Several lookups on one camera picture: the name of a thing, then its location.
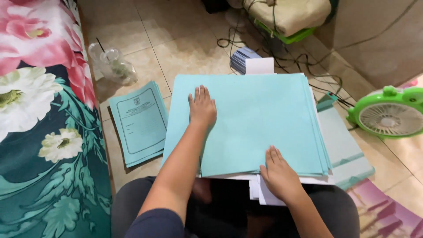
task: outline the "fan grille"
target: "fan grille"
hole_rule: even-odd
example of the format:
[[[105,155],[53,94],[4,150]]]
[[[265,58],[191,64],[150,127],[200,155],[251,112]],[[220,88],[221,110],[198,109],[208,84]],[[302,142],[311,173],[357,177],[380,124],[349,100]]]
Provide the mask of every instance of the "fan grille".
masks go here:
[[[368,106],[360,112],[359,121],[366,129],[387,136],[407,136],[423,129],[423,114],[399,103]]]

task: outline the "floor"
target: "floor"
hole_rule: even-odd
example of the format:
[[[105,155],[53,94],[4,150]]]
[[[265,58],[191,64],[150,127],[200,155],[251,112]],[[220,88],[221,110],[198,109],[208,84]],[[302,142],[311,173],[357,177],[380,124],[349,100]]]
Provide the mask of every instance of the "floor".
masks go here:
[[[119,87],[102,78],[99,72],[95,72],[96,94],[100,101],[109,165],[113,184],[118,191],[133,179],[156,175],[162,158],[135,168],[124,167],[107,99],[137,90],[148,81],[154,80],[159,85],[169,110],[173,80],[177,74],[233,73],[229,67],[230,47],[220,48],[216,44],[217,39],[228,37],[229,26],[223,14],[208,14],[199,0],[78,2],[86,16],[89,41],[94,42],[98,37],[104,46],[113,45],[120,48],[138,73],[136,84]],[[246,41],[254,50],[261,48],[260,41],[256,41],[247,33],[237,34],[235,40],[239,39]],[[287,57],[307,53],[301,44],[290,45],[289,50],[292,55]],[[259,54],[266,56],[262,50]],[[290,73],[298,72],[296,66],[290,66],[287,70]],[[326,73],[320,66],[312,67],[311,71],[314,74]],[[275,72],[285,73],[279,68],[275,68]],[[336,82],[331,77],[314,78],[306,75],[310,83],[317,87],[331,91],[338,87],[333,84]],[[319,90],[314,93],[317,99],[324,95],[324,92]],[[350,103],[355,103],[345,90],[341,90],[340,96]],[[346,115],[340,105],[335,104],[335,107],[341,116]],[[423,135],[400,140],[381,140],[361,129],[353,130],[351,134],[376,169],[375,175],[371,177],[373,183],[388,196],[423,217]]]

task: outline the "floral fabric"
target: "floral fabric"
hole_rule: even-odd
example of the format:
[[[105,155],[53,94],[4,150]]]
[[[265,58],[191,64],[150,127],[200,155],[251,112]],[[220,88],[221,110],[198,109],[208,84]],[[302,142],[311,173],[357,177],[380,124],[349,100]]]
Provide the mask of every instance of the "floral fabric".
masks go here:
[[[110,237],[110,180],[73,0],[0,0],[0,238]]]

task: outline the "beige fabric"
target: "beige fabric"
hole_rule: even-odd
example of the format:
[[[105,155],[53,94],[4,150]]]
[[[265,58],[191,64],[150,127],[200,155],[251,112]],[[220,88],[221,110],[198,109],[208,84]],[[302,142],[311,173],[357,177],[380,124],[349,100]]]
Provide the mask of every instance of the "beige fabric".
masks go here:
[[[249,14],[269,29],[274,29],[273,7],[269,7],[266,1],[245,0],[245,9],[253,1]],[[290,36],[301,29],[320,26],[329,15],[330,9],[329,0],[277,0],[276,29],[284,36]]]

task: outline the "plastic bag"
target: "plastic bag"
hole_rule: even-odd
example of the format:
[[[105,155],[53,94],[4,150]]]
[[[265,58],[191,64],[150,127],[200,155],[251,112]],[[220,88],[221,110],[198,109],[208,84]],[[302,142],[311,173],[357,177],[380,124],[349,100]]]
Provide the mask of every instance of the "plastic bag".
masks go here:
[[[124,55],[118,49],[111,47],[103,52],[99,43],[92,43],[88,47],[88,53],[104,78],[123,86],[138,81],[134,66],[124,59]]]

